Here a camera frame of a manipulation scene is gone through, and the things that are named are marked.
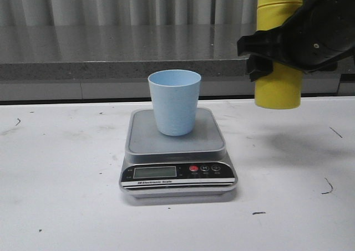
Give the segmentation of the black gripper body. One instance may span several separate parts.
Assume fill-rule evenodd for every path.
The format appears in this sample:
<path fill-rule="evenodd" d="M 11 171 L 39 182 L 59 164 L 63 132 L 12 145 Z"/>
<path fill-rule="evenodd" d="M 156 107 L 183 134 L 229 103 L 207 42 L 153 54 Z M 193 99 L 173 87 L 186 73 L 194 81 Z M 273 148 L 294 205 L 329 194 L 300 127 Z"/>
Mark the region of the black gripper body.
<path fill-rule="evenodd" d="M 335 70 L 354 54 L 354 0 L 303 0 L 282 25 L 281 61 L 304 71 Z"/>

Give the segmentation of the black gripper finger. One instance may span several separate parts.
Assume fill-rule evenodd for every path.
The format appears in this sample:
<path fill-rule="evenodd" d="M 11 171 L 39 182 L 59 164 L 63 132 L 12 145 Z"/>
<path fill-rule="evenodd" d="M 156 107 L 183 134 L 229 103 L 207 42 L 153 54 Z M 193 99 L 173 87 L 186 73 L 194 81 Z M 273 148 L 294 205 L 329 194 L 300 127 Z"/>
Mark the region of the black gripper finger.
<path fill-rule="evenodd" d="M 283 24 L 269 30 L 258 30 L 252 35 L 244 35 L 237 41 L 237 54 L 248 55 L 246 73 L 252 82 L 270 75 L 274 63 L 288 66 L 283 45 L 288 26 Z"/>

